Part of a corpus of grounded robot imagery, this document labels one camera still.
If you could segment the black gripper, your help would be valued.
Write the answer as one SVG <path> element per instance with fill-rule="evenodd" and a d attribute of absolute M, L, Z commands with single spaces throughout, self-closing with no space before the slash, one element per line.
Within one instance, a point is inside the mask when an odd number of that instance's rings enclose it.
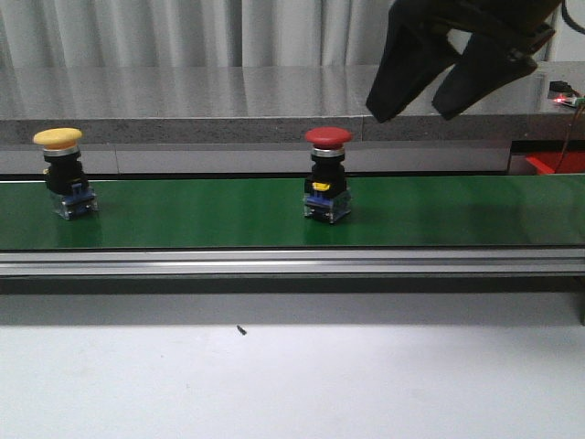
<path fill-rule="evenodd" d="M 432 100 L 451 120 L 491 92 L 531 74 L 531 55 L 554 35 L 559 1 L 396 1 L 366 107 L 384 123 L 399 115 L 455 63 Z M 472 34 L 461 57 L 452 29 Z"/>

